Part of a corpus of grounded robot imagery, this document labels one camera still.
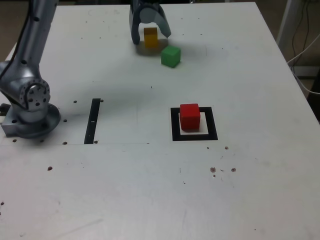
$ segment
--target black square frame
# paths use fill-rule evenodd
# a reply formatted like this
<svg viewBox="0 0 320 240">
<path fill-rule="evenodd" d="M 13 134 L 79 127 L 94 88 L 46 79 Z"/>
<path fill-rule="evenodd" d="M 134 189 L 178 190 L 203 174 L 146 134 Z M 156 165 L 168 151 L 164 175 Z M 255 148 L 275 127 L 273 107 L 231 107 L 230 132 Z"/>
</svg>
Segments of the black square frame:
<svg viewBox="0 0 320 240">
<path fill-rule="evenodd" d="M 179 107 L 172 107 L 171 109 L 171 128 L 172 128 L 172 141 L 208 141 L 218 140 L 214 114 L 212 108 L 199 107 L 201 113 L 205 114 L 206 126 L 208 134 L 185 134 L 180 133 L 180 121 L 179 121 Z"/>
</svg>

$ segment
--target cube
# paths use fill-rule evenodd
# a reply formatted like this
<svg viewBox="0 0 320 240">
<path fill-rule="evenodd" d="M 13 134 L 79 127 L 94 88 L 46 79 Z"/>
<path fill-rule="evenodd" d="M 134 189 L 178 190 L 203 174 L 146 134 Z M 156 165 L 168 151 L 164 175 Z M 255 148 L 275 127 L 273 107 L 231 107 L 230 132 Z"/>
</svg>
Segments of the cube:
<svg viewBox="0 0 320 240">
<path fill-rule="evenodd" d="M 161 52 L 161 64 L 175 68 L 181 59 L 181 49 L 175 46 L 167 46 Z"/>
<path fill-rule="evenodd" d="M 158 47 L 158 32 L 156 27 L 146 27 L 144 29 L 144 46 L 148 49 Z"/>
<path fill-rule="evenodd" d="M 197 130 L 200 128 L 200 110 L 198 104 L 180 105 L 180 124 L 182 130 Z"/>
</svg>

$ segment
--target metal stand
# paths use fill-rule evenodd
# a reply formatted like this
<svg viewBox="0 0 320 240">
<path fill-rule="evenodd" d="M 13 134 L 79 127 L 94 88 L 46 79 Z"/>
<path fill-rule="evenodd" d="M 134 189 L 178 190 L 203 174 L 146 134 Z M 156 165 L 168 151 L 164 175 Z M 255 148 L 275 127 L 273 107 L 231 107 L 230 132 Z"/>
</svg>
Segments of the metal stand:
<svg viewBox="0 0 320 240">
<path fill-rule="evenodd" d="M 7 137 L 32 139 L 51 132 L 60 122 L 60 113 L 56 106 L 48 104 L 48 112 L 44 119 L 35 123 L 23 123 L 10 107 L 2 123 L 2 129 Z"/>
</svg>

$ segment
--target cable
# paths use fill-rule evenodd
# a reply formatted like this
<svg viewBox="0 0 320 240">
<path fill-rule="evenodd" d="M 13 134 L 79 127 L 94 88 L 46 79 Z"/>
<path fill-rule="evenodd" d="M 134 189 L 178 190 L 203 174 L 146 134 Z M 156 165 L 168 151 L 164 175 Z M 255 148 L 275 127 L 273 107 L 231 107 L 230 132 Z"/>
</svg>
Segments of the cable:
<svg viewBox="0 0 320 240">
<path fill-rule="evenodd" d="M 308 1 L 307 5 L 306 5 L 306 7 L 305 7 L 307 31 L 306 31 L 306 35 L 305 35 L 305 39 L 304 39 L 304 44 L 303 44 L 303 49 L 302 49 L 302 51 L 306 49 L 306 44 L 307 44 L 307 40 L 308 40 L 308 36 L 309 36 L 309 30 L 310 30 L 310 22 L 309 22 L 309 5 L 310 5 L 310 3 L 311 3 L 311 0 Z M 293 65 L 295 65 L 295 64 L 297 64 L 297 63 L 299 62 L 301 56 L 302 56 L 302 55 L 300 55 L 300 56 L 298 57 L 298 59 L 297 59 L 296 61 L 294 61 Z"/>
<path fill-rule="evenodd" d="M 306 86 L 301 82 L 301 80 L 297 77 L 297 75 L 294 72 L 292 72 L 292 74 L 295 77 L 295 79 L 298 80 L 298 84 L 301 85 L 306 91 L 308 91 L 311 94 L 320 95 L 320 92 L 310 91 L 308 88 L 306 88 Z"/>
<path fill-rule="evenodd" d="M 29 17 L 32 15 L 32 12 L 33 12 L 33 9 L 32 9 L 32 0 L 29 0 L 29 6 L 28 6 L 28 11 L 26 13 L 26 17 L 25 17 L 25 20 L 24 20 L 24 23 L 23 23 L 23 27 L 22 27 L 22 30 L 20 32 L 20 35 L 19 35 L 19 38 L 18 38 L 18 41 L 16 42 L 16 46 L 15 46 L 15 49 L 14 49 L 14 52 L 12 54 L 12 57 L 9 61 L 9 63 L 6 65 L 6 67 L 3 69 L 2 73 L 0 74 L 0 81 L 1 81 L 1 78 L 5 75 L 5 73 L 7 72 L 7 70 L 10 68 L 11 64 L 13 63 L 16 55 L 17 55 L 17 52 L 18 52 L 18 49 L 19 49 L 19 46 L 20 46 L 20 43 L 21 43 L 21 39 L 22 39 L 22 36 L 24 34 L 24 31 L 26 29 L 26 26 L 27 26 L 27 23 L 28 23 L 28 19 Z"/>
<path fill-rule="evenodd" d="M 294 57 L 296 57 L 296 50 L 295 50 L 295 37 L 296 37 L 296 34 L 298 32 L 298 28 L 300 27 L 303 19 L 304 19 L 304 11 L 305 11 L 305 5 L 306 5 L 307 1 L 305 1 L 302 5 L 302 10 L 301 10 L 301 19 L 299 21 L 299 24 L 298 26 L 296 26 L 296 29 L 295 29 L 295 32 L 293 34 L 293 37 L 292 37 L 292 49 L 293 49 L 293 54 L 294 54 Z M 293 72 L 295 73 L 295 65 L 296 65 L 296 62 L 293 61 L 293 64 L 291 66 L 291 71 L 293 70 Z"/>
<path fill-rule="evenodd" d="M 312 43 L 310 43 L 310 45 L 305 49 L 305 50 L 303 50 L 302 52 L 300 52 L 297 56 L 295 56 L 294 58 L 292 58 L 291 60 L 289 60 L 288 62 L 287 62 L 287 64 L 288 63 L 290 63 L 290 62 L 292 62 L 294 59 L 296 59 L 297 57 L 299 57 L 301 54 L 303 54 L 305 51 L 307 51 L 308 50 L 308 48 L 310 48 L 311 46 L 312 46 L 312 44 L 314 44 L 315 43 L 315 41 L 317 41 L 318 40 L 318 38 L 320 37 L 320 34 L 313 40 L 313 42 Z"/>
</svg>

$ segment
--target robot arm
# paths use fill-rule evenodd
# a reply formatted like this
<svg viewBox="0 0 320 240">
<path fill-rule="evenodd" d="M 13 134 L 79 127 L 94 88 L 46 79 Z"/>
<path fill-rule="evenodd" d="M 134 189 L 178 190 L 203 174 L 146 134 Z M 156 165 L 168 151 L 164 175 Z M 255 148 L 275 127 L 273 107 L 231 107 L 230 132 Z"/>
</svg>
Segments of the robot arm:
<svg viewBox="0 0 320 240">
<path fill-rule="evenodd" d="M 2 128 L 5 134 L 35 138 L 53 130 L 60 121 L 49 104 L 49 84 L 39 63 L 59 0 L 29 0 L 27 17 L 10 61 L 0 62 L 0 91 L 11 103 Z"/>
<path fill-rule="evenodd" d="M 139 24 L 156 23 L 161 33 L 167 38 L 171 30 L 164 10 L 158 0 L 132 0 L 129 13 L 129 22 L 132 41 L 135 45 L 140 43 Z"/>
</svg>

